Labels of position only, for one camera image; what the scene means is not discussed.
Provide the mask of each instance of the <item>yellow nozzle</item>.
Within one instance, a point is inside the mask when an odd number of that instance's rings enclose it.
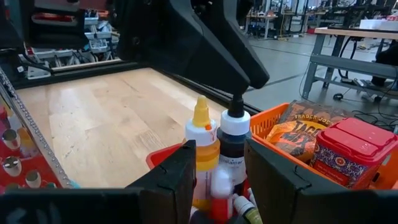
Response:
[[[193,111],[192,123],[198,128],[204,128],[210,124],[209,107],[205,96],[198,97],[197,105]]]

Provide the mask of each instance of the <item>wooden table surface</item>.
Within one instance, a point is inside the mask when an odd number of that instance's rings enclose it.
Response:
[[[19,90],[69,178],[125,187],[148,153],[180,143],[198,93],[150,69]],[[208,100],[211,118],[224,108]]]
[[[379,31],[368,31],[368,30],[346,30],[346,29],[328,29],[327,27],[321,27],[315,29],[316,34],[330,34],[330,35],[346,35],[354,37],[370,37],[370,38],[382,38],[382,39],[398,39],[398,33],[392,32],[379,32]]]

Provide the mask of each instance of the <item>yellow squeeze bottle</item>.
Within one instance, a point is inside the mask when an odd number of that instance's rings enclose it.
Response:
[[[199,96],[193,119],[185,125],[185,139],[197,142],[197,184],[193,191],[193,206],[207,212],[211,208],[211,172],[218,165],[220,141],[217,139],[217,123],[209,118],[206,97]]]

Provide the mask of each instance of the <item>concrete floor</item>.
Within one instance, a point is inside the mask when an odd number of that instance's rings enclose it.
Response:
[[[308,61],[315,43],[316,35],[306,35],[304,37],[289,38],[288,41],[279,40],[256,40],[249,39],[254,51],[259,56],[261,62],[271,76],[269,82],[260,90],[249,89],[244,95],[244,100],[258,107],[262,110],[269,109],[273,106],[279,105],[283,102],[291,102],[292,100],[300,100],[300,93],[303,88],[303,79],[305,79]],[[364,44],[369,46],[380,40],[365,39],[359,42],[358,46]],[[331,55],[335,38],[327,37],[323,48],[323,54]],[[352,53],[353,43],[350,42],[343,54],[344,57],[349,57]],[[377,47],[370,50],[357,50],[354,59],[372,61],[375,60]],[[324,77],[326,67],[319,67],[317,75]],[[338,77],[338,72],[335,70],[333,76]],[[349,73],[350,78],[367,79],[371,76],[357,73]],[[330,85],[328,89],[322,88],[321,82],[313,84],[310,92],[309,100],[323,103],[325,105],[332,105],[348,111],[360,110],[363,112],[377,112],[378,104],[373,101],[362,98],[365,94],[357,93],[356,90],[350,90],[344,95],[345,99],[342,101],[333,100],[335,93],[344,93],[348,89]],[[398,114],[398,100],[388,100],[383,98],[380,104],[380,111],[387,114]]]

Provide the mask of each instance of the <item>trader joe's bag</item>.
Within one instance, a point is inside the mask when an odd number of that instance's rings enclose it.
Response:
[[[267,136],[267,141],[308,163],[313,157],[316,135],[351,113],[309,101],[293,101]]]

